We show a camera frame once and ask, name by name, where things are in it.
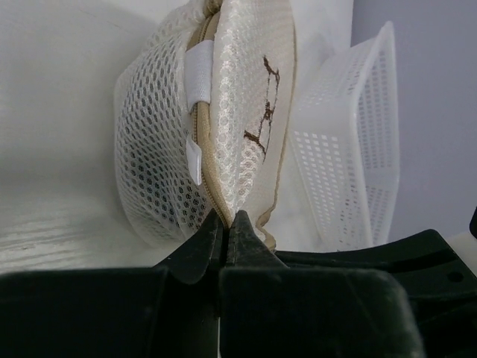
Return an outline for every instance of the brown stitching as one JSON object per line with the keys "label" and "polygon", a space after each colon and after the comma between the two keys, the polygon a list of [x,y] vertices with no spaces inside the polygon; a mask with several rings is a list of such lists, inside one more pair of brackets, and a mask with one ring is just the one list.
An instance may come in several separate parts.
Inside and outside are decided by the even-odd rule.
{"label": "brown stitching", "polygon": [[[262,149],[262,152],[264,154],[263,160],[265,161],[265,158],[267,156],[267,151],[268,151],[268,146],[270,145],[270,133],[271,133],[271,124],[274,120],[274,113],[275,113],[275,108],[277,106],[277,99],[278,99],[278,86],[280,83],[280,74],[279,70],[277,69],[274,71],[270,63],[268,62],[268,58],[266,56],[263,57],[263,65],[267,69],[268,72],[268,78],[267,78],[267,95],[266,95],[266,102],[265,102],[265,112],[263,113],[263,117],[260,119],[260,125],[259,125],[259,135],[253,135],[249,131],[244,132],[244,138],[247,138],[248,140],[256,143],[260,149]],[[275,100],[274,100],[274,105],[271,106],[270,101],[268,100],[268,95],[270,92],[270,79],[271,76],[275,77]],[[262,135],[262,129],[263,129],[263,122],[268,121],[268,140],[267,140],[267,147],[265,147],[262,143],[260,143],[260,136]]]}

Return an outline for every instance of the beige zipper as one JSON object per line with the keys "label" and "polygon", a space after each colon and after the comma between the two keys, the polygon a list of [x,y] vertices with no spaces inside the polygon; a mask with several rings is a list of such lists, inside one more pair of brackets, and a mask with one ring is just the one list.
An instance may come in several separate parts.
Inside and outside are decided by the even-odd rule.
{"label": "beige zipper", "polygon": [[[213,40],[217,30],[220,12],[208,16],[199,29],[192,35],[187,49],[190,49],[204,40]],[[228,210],[227,203],[222,195],[218,182],[215,158],[213,157],[212,141],[210,139],[209,104],[198,102],[194,105],[192,117],[192,139],[202,150],[202,184],[212,207],[221,218],[226,228],[232,226],[233,218]]]}

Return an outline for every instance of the white plastic basket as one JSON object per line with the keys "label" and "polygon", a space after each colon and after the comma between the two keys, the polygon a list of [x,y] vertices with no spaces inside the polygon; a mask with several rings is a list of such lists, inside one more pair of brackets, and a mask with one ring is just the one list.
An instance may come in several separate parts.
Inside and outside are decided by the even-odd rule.
{"label": "white plastic basket", "polygon": [[393,25],[301,91],[289,133],[321,239],[330,251],[386,243],[399,182]]}

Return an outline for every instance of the zipper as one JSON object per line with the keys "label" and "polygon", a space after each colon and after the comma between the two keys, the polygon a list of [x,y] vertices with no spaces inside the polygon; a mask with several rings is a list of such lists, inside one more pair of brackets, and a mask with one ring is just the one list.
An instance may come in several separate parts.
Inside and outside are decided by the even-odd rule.
{"label": "zipper", "polygon": [[[204,41],[205,36],[206,36],[206,32],[207,32],[207,28],[209,27],[209,24],[210,24],[211,20],[212,20],[212,16],[208,16],[204,20],[204,22],[203,22],[203,24],[202,24],[202,26],[199,30],[198,37],[196,38],[196,40],[193,43],[189,44],[189,48],[192,48],[195,45]],[[198,104],[197,103],[192,108],[191,117],[192,117],[192,128],[193,128],[192,129],[192,140],[197,143],[197,140],[198,140]],[[226,227],[229,227],[230,224],[227,222],[227,219],[226,219],[227,216],[225,215],[224,211],[220,208],[220,205],[218,205],[218,203],[215,199],[215,196],[212,194],[212,191],[210,190],[210,187],[209,187],[209,183],[207,183],[207,179],[204,176],[204,174],[202,172],[202,169],[200,169],[200,174],[202,176],[202,185],[203,185],[203,188],[205,189],[205,192],[206,192],[207,197],[210,201],[210,204],[212,205],[212,207],[216,211],[217,215],[221,218],[224,225]]]}

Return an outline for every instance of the white tag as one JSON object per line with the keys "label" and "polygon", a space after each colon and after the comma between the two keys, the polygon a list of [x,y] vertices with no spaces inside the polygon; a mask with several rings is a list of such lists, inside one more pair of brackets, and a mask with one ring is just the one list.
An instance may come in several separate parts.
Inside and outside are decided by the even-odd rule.
{"label": "white tag", "polygon": [[210,103],[213,57],[214,42],[211,40],[204,40],[186,52],[184,87],[189,112],[197,102]]}
{"label": "white tag", "polygon": [[186,140],[187,166],[196,185],[202,184],[202,149],[192,140],[189,134]]}

